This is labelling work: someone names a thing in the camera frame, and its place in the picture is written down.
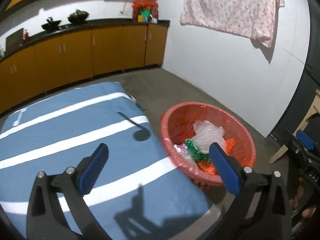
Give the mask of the person right hand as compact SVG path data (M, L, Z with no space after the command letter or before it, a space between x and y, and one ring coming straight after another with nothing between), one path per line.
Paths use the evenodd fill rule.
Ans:
M295 212L301 212L302 218L312 218L318 210L317 191L313 185L300 177L297 181L291 181L288 185L290 208Z

